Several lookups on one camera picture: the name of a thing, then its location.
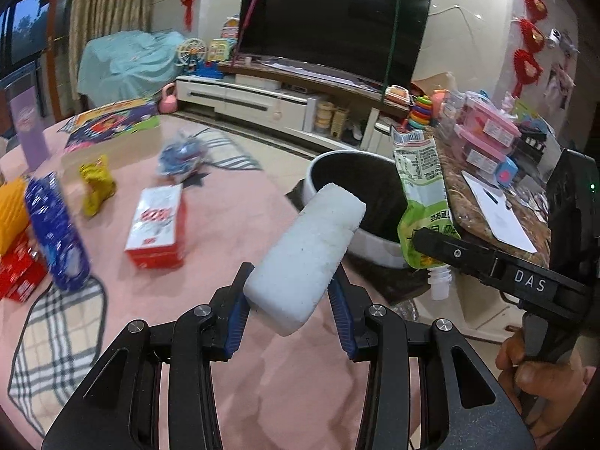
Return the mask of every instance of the television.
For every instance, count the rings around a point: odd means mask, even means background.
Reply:
[[[241,25],[251,1],[242,0]],[[400,0],[388,85],[408,88],[430,3]],[[239,52],[319,64],[381,85],[395,15],[396,0],[257,0]]]

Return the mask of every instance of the red and white box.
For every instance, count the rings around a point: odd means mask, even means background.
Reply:
[[[144,189],[125,252],[141,269],[181,267],[185,257],[185,217],[181,184]]]
[[[47,272],[41,255],[31,247],[27,231],[21,232],[0,258],[0,298],[24,303]]]

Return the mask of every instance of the silver screw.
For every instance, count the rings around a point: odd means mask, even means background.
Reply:
[[[133,320],[127,325],[127,329],[130,333],[139,333],[144,329],[144,322],[142,320]]]
[[[212,308],[209,305],[198,305],[194,308],[194,314],[196,316],[208,316],[211,314]]]
[[[382,305],[371,305],[369,306],[369,313],[373,316],[383,316],[386,313],[386,309]]]
[[[440,318],[436,321],[436,326],[443,332],[449,332],[452,329],[452,321],[446,320],[446,318]]]

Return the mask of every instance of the teal cloth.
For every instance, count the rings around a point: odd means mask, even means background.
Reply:
[[[184,40],[175,31],[140,30],[90,40],[79,64],[77,92],[96,107],[149,97],[179,74],[176,49]]]

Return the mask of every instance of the human hand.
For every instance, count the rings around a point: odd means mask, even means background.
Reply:
[[[584,368],[577,350],[568,363],[523,362],[525,342],[518,331],[505,340],[496,357],[496,366],[502,373],[498,382],[517,411],[521,404],[515,386],[547,400],[539,419],[530,428],[533,437],[541,437],[558,430],[579,403],[585,391]]]

